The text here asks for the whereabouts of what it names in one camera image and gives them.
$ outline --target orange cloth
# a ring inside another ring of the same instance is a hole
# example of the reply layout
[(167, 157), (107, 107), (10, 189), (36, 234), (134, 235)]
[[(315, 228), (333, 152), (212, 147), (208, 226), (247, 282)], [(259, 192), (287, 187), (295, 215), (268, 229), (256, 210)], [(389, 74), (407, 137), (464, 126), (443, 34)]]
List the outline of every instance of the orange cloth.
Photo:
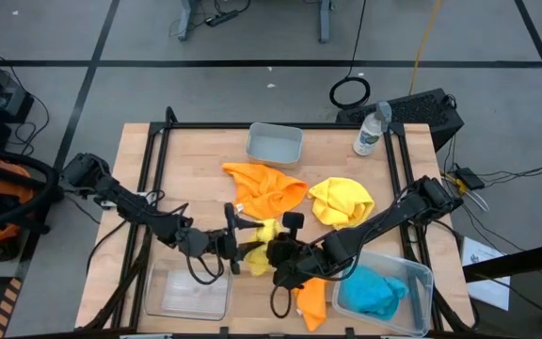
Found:
[(296, 309), (305, 319), (307, 330), (315, 331), (326, 322), (326, 281), (312, 278), (303, 289), (294, 289)]
[(235, 204), (260, 220), (295, 208), (307, 194), (306, 183), (265, 165), (223, 164), (223, 169), (235, 180)]

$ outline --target wooden table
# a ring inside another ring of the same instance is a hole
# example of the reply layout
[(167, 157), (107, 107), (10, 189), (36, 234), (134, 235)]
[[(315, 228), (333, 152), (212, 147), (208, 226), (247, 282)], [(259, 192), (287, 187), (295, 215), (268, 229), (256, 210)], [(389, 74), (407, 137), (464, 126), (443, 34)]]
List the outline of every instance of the wooden table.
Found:
[[(126, 124), (120, 140), (119, 152), (113, 175), (128, 189), (135, 190), (147, 138), (148, 124)], [(380, 140), (374, 153), (357, 156), (352, 143), (357, 130), (305, 130), (300, 166), (284, 170), (313, 186), (327, 177), (348, 177), (363, 184), (374, 198), (376, 206), (372, 215), (386, 209), (393, 200), (391, 175), (388, 169), (384, 141)], [(247, 162), (245, 152), (247, 129), (177, 129), (170, 132), (167, 163), (162, 189), (165, 199), (159, 204), (162, 211), (189, 202), (186, 215), (194, 218), (194, 226), (201, 230), (225, 227), (223, 203), (234, 199), (234, 183), (221, 169), (226, 162)], [(439, 177), (438, 164), (427, 125), (407, 125), (406, 139), (415, 178), (423, 175)], [(393, 137), (397, 167), (402, 170), (398, 141)], [(151, 165), (149, 182), (153, 181), (154, 164)], [(401, 183), (405, 176), (401, 172)], [(311, 213), (312, 201), (305, 199), (295, 209), (305, 214), (305, 226), (298, 238), (312, 241), (330, 230)], [(450, 224), (447, 216), (442, 221)], [(121, 222), (116, 211), (104, 212), (98, 240)], [(119, 282), (120, 267), (129, 227), (125, 227), (106, 241), (93, 257), (88, 273), (83, 299), (76, 325), (89, 322), (101, 309)], [(245, 242), (252, 230), (237, 233), (238, 241)], [(431, 224), (427, 243), (438, 290), (451, 307), (468, 325), (473, 323), (470, 299), (464, 281), (455, 240), (449, 231)], [(394, 229), (365, 246), (392, 256), (402, 256), (398, 229)], [(150, 266), (161, 258), (181, 258), (183, 255), (158, 241), (151, 247)], [(242, 274), (235, 276), (232, 284), (231, 304), (221, 321), (201, 321), (147, 315), (143, 309), (139, 321), (140, 332), (218, 333), (227, 326), (231, 333), (308, 333), (302, 317), (293, 307), (288, 317), (276, 319), (269, 308), (269, 294), (273, 287), (271, 273), (253, 278), (242, 264)], [(344, 328), (353, 327), (358, 334), (388, 334), (377, 325), (354, 320), (338, 314), (331, 307), (333, 283), (327, 285), (327, 322), (315, 334), (343, 334)], [(127, 294), (122, 324), (128, 324), (129, 307), (133, 291)], [(276, 296), (276, 304), (286, 303), (285, 291)]]

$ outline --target yellow cloth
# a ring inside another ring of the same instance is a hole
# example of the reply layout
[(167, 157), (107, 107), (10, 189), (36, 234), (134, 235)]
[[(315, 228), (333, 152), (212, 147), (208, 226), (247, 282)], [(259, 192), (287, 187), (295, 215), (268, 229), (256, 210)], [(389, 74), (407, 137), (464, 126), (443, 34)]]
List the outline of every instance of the yellow cloth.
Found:
[(259, 227), (252, 235), (249, 241), (262, 241), (264, 245), (251, 250), (246, 255), (246, 262), (250, 266), (250, 273), (257, 277), (263, 274), (269, 267), (269, 259), (267, 259), (267, 243), (281, 232), (281, 225), (275, 219), (267, 219), (263, 221), (263, 227)]
[(312, 278), (304, 283), (303, 289), (294, 289), (296, 309), (305, 319), (307, 330), (315, 331), (326, 322), (326, 281)]
[(328, 178), (309, 190), (315, 198), (312, 212), (336, 230), (358, 226), (374, 209), (374, 200), (358, 182), (347, 178)]
[(306, 183), (265, 165), (223, 164), (223, 169), (235, 180), (235, 204), (260, 220), (295, 208), (307, 194)]

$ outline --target concrete floor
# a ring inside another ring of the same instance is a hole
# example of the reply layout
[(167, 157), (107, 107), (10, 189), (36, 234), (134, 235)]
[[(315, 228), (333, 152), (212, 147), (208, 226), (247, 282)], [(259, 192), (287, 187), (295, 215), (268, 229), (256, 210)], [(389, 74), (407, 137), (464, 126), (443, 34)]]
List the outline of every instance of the concrete floor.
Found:
[[(118, 0), (0, 0), (0, 55), (12, 60), (91, 60), (104, 19)], [(244, 1), (223, 6), (240, 8)], [(433, 2), (370, 0), (357, 59), (412, 60)], [(344, 59), (351, 57), (361, 1), (335, 0), (331, 42), (317, 43), (317, 6), (294, 0), (254, 0), (248, 12), (215, 29), (198, 27), (189, 41), (168, 36), (180, 2), (120, 0), (102, 60)], [(513, 0), (443, 1), (425, 47), (424, 60), (541, 61)], [(542, 40), (542, 0), (525, 0)], [(212, 12), (212, 1), (204, 1)], [(264, 27), (256, 34), (252, 27)], [(54, 164), (71, 115), (80, 120), (68, 155), (98, 154), (114, 162), (122, 125), (160, 121), (172, 105), (180, 121), (334, 121), (327, 98), (345, 68), (97, 68), (92, 82), (84, 67), (16, 67), (24, 86), (51, 112), (36, 139), (34, 156)], [(373, 100), (407, 94), (409, 68), (357, 68), (372, 84)], [(276, 85), (269, 89), (268, 84)], [(87, 87), (84, 102), (77, 96)], [(458, 101), (466, 123), (458, 134), (456, 161), (478, 172), (525, 170), (542, 165), (542, 68), (423, 68), (416, 91), (443, 88)], [(345, 97), (357, 89), (344, 89)], [(42, 107), (29, 116), (44, 122)], [(441, 161), (446, 149), (438, 153)], [(520, 247), (542, 246), (542, 176), (519, 179), (482, 192), (489, 213), (476, 215), (487, 228)], [(93, 204), (85, 207), (97, 218)], [(486, 242), (461, 211), (455, 228)], [(8, 335), (70, 331), (85, 282), (85, 264), (96, 225), (68, 202), (52, 209), (53, 230), (36, 248)], [(491, 234), (500, 250), (516, 249)], [(18, 262), (0, 264), (13, 275)], [(513, 278), (513, 285), (542, 304), (542, 276)], [(512, 295), (510, 312), (479, 304), (483, 328), (540, 337), (542, 314)]]

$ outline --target plastic bottle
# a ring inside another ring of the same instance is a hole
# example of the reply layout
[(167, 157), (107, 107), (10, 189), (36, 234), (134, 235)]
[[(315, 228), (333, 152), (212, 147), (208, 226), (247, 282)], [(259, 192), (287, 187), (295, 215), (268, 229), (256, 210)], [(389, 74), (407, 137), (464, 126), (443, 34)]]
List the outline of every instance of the plastic bottle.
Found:
[(378, 102), (375, 113), (369, 114), (359, 130), (353, 143), (353, 149), (358, 155), (369, 155), (374, 149), (380, 136), (388, 130), (392, 119), (392, 109), (387, 102)]

